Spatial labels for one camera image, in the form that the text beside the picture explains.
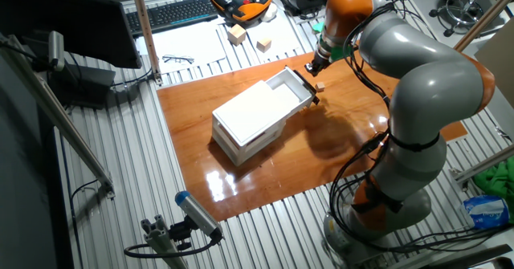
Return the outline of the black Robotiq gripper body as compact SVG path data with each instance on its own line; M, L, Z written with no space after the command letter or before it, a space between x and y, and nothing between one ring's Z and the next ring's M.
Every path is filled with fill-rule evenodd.
M330 65L331 53L322 49L317 49L314 52L314 58L311 62L313 71L322 71Z

